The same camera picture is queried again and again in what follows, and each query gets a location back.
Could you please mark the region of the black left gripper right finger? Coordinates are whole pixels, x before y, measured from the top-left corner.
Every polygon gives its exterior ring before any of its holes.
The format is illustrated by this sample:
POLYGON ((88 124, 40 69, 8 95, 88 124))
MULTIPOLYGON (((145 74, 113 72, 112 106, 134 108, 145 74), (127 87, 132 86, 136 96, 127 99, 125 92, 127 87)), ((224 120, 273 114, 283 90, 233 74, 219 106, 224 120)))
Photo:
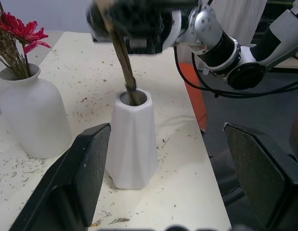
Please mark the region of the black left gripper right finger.
POLYGON ((298 231, 298 162, 261 131, 230 123, 223 130, 237 179, 261 226, 298 231))

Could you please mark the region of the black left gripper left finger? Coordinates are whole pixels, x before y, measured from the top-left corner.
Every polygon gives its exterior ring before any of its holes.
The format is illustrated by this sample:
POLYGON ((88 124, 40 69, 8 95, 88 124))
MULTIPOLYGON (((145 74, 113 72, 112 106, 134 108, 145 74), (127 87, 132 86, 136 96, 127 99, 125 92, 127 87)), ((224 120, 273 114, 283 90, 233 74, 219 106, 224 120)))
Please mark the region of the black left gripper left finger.
POLYGON ((77 135, 72 146, 46 171, 12 231, 86 231, 103 184, 111 125, 77 135))

